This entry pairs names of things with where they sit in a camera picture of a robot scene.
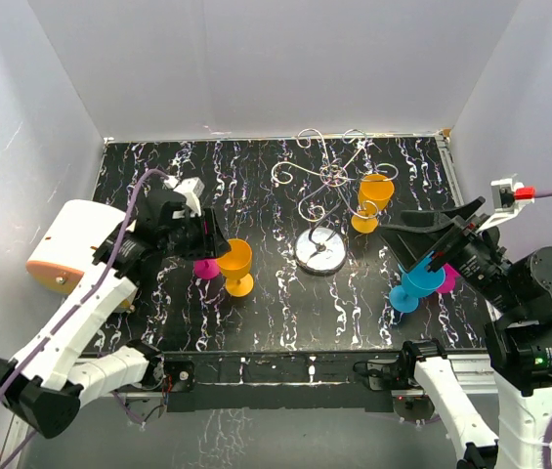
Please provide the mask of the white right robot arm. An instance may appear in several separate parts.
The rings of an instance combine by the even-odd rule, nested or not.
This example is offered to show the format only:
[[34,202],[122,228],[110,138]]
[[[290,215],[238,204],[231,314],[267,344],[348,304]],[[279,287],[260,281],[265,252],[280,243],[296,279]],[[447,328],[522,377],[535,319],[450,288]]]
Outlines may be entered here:
[[458,467],[552,468],[552,246],[509,260],[482,205],[477,198],[449,210],[408,210],[378,233],[407,273],[451,266],[496,309],[484,331],[498,430],[475,409],[438,340],[405,342],[386,374],[424,391]]

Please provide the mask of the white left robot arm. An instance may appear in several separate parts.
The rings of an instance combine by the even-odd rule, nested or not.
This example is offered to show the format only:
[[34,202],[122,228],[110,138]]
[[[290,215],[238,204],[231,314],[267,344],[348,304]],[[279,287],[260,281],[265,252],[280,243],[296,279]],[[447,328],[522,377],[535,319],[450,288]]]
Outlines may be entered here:
[[0,359],[0,402],[46,439],[79,410],[123,386],[158,387],[165,367],[153,346],[133,340],[85,364],[77,361],[108,317],[154,283],[168,257],[189,262],[230,252],[211,207],[169,190],[138,202],[136,219],[99,202],[67,202],[28,260],[28,272],[66,299],[10,359]]

